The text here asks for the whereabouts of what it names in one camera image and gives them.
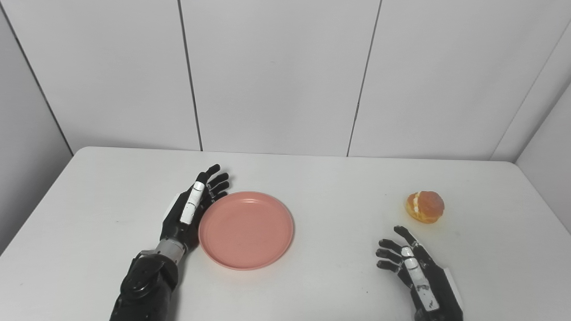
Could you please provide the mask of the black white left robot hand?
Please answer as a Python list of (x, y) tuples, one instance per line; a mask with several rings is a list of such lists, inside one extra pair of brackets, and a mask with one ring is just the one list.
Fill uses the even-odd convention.
[(230, 175), (216, 163), (198, 174), (188, 190), (180, 193), (163, 220), (160, 239), (174, 239), (190, 252), (198, 246), (199, 226), (206, 211), (227, 196)]

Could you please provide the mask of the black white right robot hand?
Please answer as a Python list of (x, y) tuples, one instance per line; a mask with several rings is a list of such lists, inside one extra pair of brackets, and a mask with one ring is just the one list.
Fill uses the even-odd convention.
[(406, 245), (379, 240), (377, 268), (393, 272), (408, 288), (414, 321), (462, 321), (461, 298), (451, 273), (435, 262), (407, 228), (397, 225), (393, 230)]

